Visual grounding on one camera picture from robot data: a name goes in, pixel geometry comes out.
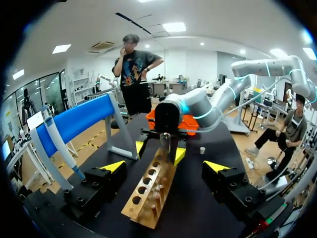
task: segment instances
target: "test tube rack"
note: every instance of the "test tube rack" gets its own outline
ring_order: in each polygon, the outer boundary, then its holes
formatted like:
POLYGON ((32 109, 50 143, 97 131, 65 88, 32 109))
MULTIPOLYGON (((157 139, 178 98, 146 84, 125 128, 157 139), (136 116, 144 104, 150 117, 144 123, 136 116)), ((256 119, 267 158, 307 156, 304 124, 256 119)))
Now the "test tube rack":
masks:
POLYGON ((176 166, 159 148, 121 213, 130 220, 155 229, 166 202, 176 166))

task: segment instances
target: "blue padded bar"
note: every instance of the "blue padded bar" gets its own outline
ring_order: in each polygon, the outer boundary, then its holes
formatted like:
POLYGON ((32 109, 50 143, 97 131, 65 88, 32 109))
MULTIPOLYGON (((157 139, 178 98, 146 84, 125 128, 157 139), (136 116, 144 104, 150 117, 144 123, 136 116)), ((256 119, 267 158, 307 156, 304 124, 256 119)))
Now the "blue padded bar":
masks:
MULTIPOLYGON (((61 138, 66 144, 84 130, 113 114, 114 108, 111 104, 110 97, 109 95, 104 95, 57 115, 54 117, 54 122, 61 138)), ((40 125, 36 130, 47 155, 49 157, 52 156, 57 149, 45 125, 40 125)))

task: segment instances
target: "seated man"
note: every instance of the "seated man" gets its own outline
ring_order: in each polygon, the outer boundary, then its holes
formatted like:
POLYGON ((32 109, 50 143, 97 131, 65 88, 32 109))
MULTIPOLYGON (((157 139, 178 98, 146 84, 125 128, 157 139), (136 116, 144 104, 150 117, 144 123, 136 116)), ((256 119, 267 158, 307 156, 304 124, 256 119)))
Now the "seated man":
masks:
POLYGON ((257 156, 261 147, 268 141, 275 141, 279 147, 284 151, 285 156, 274 172, 266 174, 268 177, 274 178, 287 166, 292 158, 292 155, 297 146, 301 144, 304 138, 307 122, 304 116, 305 98, 302 95, 296 94, 296 109, 291 110, 280 130, 266 129, 265 132, 255 142, 255 148, 245 149, 249 154, 257 156))

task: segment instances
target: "black t-shirt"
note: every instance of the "black t-shirt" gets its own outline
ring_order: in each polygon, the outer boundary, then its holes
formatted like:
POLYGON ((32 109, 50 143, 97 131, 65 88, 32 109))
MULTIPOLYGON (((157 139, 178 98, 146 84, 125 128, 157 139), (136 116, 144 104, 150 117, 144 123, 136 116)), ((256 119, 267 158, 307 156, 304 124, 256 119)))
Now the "black t-shirt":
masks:
POLYGON ((142 71, 161 57, 147 51, 133 51, 123 57, 121 86, 130 86, 141 81, 142 71))

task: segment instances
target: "ceiling light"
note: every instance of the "ceiling light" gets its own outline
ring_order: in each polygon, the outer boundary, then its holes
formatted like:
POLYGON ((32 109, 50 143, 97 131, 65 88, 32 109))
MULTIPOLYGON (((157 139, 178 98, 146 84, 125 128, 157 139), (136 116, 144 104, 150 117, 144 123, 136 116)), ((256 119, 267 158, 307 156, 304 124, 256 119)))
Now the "ceiling light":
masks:
POLYGON ((163 27, 167 32, 186 31, 186 26, 183 22, 167 23, 167 24, 163 24, 163 27))
POLYGON ((61 46, 56 46, 55 49, 53 50, 52 54, 57 54, 57 53, 61 53, 61 52, 65 52, 68 50, 68 48, 71 46, 71 44, 69 45, 61 45, 61 46))
POLYGON ((271 54, 278 57, 278 58, 284 58, 287 57, 288 55, 281 49, 274 49, 270 50, 271 54))
POLYGON ((312 48, 303 48, 303 50, 305 51, 305 53, 308 55, 308 57, 311 60, 317 60, 316 55, 314 51, 312 50, 312 48))
POLYGON ((17 78, 21 77, 22 75, 24 75, 24 69, 20 70, 17 73, 15 73, 14 75, 12 75, 12 77, 13 77, 14 80, 16 80, 17 78))
POLYGON ((306 29, 302 32, 302 37, 303 37, 305 44, 307 44, 307 45, 310 45, 313 42, 312 35, 306 29))
POLYGON ((142 3, 147 2, 147 1, 153 1, 153 0, 139 0, 139 2, 142 2, 142 3))

